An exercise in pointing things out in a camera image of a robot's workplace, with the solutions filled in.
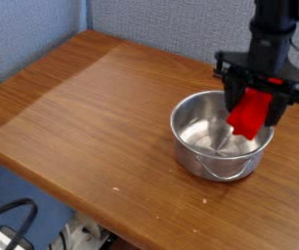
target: stainless steel pot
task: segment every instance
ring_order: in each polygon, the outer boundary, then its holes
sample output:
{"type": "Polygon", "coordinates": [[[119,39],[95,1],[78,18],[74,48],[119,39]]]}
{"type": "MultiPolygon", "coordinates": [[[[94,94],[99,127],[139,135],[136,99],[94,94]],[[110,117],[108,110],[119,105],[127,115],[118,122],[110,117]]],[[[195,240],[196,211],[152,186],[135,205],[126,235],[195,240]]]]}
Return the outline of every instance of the stainless steel pot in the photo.
{"type": "Polygon", "coordinates": [[[222,91],[202,92],[174,109],[171,126],[176,137],[176,159],[198,176],[231,182],[256,169],[274,129],[264,127],[248,141],[232,134],[222,91]]]}

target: pot handle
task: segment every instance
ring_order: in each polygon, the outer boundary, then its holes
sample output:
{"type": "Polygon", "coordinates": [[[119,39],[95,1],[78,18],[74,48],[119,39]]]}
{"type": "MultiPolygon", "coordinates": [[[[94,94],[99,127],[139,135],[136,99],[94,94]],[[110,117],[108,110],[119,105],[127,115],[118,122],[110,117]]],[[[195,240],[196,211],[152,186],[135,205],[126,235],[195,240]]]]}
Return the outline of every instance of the pot handle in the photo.
{"type": "Polygon", "coordinates": [[[200,158],[199,155],[196,155],[196,159],[199,160],[199,162],[202,163],[202,165],[204,166],[204,168],[207,169],[207,171],[210,172],[210,174],[212,176],[215,176],[220,181],[234,181],[234,179],[238,179],[246,173],[248,165],[254,161],[254,158],[251,158],[251,159],[248,159],[246,161],[244,167],[243,167],[240,173],[238,173],[236,175],[230,176],[230,177],[222,177],[222,176],[218,176],[216,173],[210,169],[210,167],[207,166],[207,164],[204,163],[204,161],[202,160],[202,158],[200,158]]]}

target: wooden table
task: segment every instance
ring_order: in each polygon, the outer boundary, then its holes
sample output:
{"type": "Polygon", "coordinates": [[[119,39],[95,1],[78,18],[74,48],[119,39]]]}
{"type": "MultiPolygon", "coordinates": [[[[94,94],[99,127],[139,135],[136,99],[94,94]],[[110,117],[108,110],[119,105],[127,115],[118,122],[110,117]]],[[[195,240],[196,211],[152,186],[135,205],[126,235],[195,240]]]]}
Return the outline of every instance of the wooden table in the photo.
{"type": "Polygon", "coordinates": [[[94,31],[0,86],[0,162],[143,249],[299,249],[299,105],[242,182],[174,158],[170,113],[211,65],[94,31]]]}

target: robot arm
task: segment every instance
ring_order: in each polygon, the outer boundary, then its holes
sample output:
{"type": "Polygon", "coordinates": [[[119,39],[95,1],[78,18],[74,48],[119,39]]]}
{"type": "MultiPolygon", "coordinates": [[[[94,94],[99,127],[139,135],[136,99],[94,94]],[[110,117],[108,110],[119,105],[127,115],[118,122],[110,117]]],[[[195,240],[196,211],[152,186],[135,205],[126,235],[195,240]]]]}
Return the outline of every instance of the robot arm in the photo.
{"type": "Polygon", "coordinates": [[[276,125],[290,104],[299,104],[299,68],[288,58],[299,23],[299,0],[256,0],[250,51],[218,52],[215,75],[223,78],[230,111],[248,88],[270,93],[266,125],[276,125]]]}

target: blue carpet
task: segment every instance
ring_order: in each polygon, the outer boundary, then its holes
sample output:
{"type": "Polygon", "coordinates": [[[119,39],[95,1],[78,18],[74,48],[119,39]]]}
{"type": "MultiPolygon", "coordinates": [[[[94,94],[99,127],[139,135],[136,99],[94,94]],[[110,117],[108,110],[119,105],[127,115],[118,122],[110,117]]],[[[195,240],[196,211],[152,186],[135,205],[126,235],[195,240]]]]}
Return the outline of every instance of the blue carpet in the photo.
{"type": "MultiPolygon", "coordinates": [[[[20,198],[34,199],[39,206],[27,239],[36,250],[46,250],[72,219],[75,211],[0,165],[0,206],[20,198]]],[[[18,229],[28,212],[30,207],[22,207],[6,213],[0,217],[0,226],[18,229]]]]}

